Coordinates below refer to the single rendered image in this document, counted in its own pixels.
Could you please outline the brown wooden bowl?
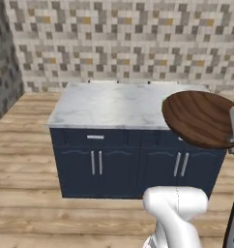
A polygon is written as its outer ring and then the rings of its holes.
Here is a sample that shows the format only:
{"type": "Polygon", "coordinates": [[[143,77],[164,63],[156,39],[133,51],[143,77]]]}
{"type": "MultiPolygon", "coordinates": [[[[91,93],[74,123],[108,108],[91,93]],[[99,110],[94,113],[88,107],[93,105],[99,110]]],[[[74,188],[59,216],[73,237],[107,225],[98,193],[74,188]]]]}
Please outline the brown wooden bowl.
{"type": "Polygon", "coordinates": [[[167,126],[187,143],[208,149],[234,147],[230,110],[234,102],[220,95],[187,90],[169,95],[161,112],[167,126]]]}

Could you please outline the navy cupboard door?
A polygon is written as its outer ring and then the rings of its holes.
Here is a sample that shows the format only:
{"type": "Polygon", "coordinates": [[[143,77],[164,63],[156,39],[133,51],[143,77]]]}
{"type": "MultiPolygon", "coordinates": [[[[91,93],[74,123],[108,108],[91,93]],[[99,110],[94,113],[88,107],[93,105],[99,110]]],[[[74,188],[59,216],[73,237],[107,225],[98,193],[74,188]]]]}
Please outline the navy cupboard door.
{"type": "Polygon", "coordinates": [[[184,155],[182,166],[178,172],[177,183],[179,186],[202,189],[207,197],[210,198],[226,151],[224,149],[188,148],[185,154],[187,152],[189,152],[190,156],[185,175],[181,176],[184,155]]]}
{"type": "Polygon", "coordinates": [[[139,186],[140,194],[150,187],[175,186],[177,175],[174,167],[179,148],[147,148],[140,154],[139,186]]]}
{"type": "Polygon", "coordinates": [[[54,156],[64,198],[89,198],[97,193],[97,176],[92,168],[90,149],[55,147],[54,156]]]}
{"type": "Polygon", "coordinates": [[[137,189],[139,149],[102,148],[100,193],[105,198],[133,198],[137,189]]]}

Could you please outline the navy drawer front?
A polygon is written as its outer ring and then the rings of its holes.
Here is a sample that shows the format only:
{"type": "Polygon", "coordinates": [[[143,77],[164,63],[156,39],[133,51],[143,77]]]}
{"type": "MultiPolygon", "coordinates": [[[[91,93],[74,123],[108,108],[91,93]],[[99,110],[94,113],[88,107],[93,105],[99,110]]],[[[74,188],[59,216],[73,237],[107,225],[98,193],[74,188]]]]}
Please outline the navy drawer front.
{"type": "Polygon", "coordinates": [[[66,129],[66,142],[69,145],[123,146],[126,143],[124,130],[66,129]],[[87,139],[87,135],[102,135],[104,139],[87,139]]]}
{"type": "Polygon", "coordinates": [[[178,136],[170,130],[143,131],[141,136],[143,147],[185,147],[185,141],[178,140],[178,136]]]}

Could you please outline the navy kitchen island marble top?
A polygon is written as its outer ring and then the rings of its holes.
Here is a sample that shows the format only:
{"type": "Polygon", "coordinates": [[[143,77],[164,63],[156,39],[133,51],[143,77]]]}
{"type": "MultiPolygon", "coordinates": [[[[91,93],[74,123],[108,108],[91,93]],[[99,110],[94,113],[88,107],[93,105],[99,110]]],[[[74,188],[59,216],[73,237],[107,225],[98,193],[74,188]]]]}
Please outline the navy kitchen island marble top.
{"type": "MultiPolygon", "coordinates": [[[[54,111],[48,118],[48,127],[55,147],[86,147],[95,151],[97,193],[89,198],[103,198],[100,193],[99,151],[102,148],[138,148],[139,164],[137,189],[133,198],[139,199],[140,154],[147,148],[143,147],[141,136],[143,131],[170,130],[161,113],[161,103],[169,95],[187,90],[187,86],[178,83],[162,84],[124,84],[124,83],[71,83],[69,84],[54,111]],[[66,129],[102,129],[124,130],[126,143],[123,146],[69,145],[66,142],[66,129]]],[[[188,148],[198,148],[187,143],[182,150],[180,167],[188,148]]]]}

